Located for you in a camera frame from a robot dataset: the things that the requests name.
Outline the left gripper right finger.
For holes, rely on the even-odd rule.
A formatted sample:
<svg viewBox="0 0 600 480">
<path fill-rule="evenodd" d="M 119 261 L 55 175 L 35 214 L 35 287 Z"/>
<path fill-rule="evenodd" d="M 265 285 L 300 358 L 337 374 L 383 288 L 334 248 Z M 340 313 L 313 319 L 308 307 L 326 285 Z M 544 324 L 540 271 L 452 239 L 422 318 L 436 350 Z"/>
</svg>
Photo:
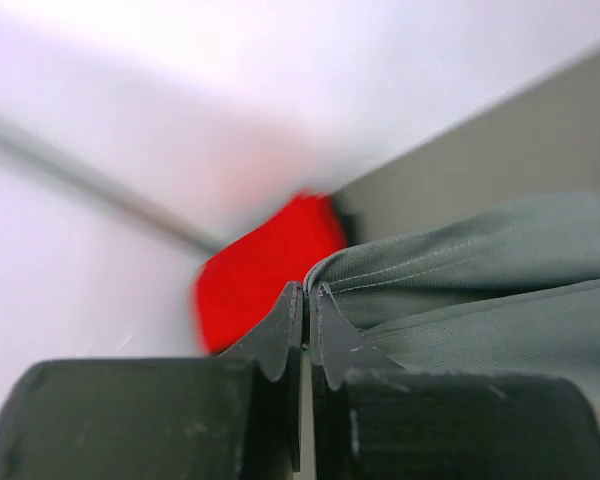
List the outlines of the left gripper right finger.
<svg viewBox="0 0 600 480">
<path fill-rule="evenodd" d="M 320 479 L 600 479 L 600 426 L 571 382 L 399 366 L 307 296 Z"/>
</svg>

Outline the grey t shirt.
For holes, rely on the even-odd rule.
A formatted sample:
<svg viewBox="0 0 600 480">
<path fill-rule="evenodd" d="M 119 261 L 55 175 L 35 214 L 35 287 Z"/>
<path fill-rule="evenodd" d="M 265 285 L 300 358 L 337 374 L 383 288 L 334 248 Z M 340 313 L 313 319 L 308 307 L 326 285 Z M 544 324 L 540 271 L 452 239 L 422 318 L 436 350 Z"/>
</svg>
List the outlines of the grey t shirt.
<svg viewBox="0 0 600 480">
<path fill-rule="evenodd" d="M 600 401 L 600 193 L 525 197 L 316 264 L 339 312 L 405 367 L 567 378 Z"/>
</svg>

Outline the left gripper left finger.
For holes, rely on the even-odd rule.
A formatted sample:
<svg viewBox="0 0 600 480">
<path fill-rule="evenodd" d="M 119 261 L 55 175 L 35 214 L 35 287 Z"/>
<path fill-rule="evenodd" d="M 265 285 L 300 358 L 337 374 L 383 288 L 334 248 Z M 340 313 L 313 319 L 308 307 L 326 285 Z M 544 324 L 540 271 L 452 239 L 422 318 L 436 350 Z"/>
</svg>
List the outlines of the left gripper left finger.
<svg viewBox="0 0 600 480">
<path fill-rule="evenodd" d="M 290 478 L 303 303 L 286 285 L 217 356 L 33 365 L 0 411 L 0 479 Z"/>
</svg>

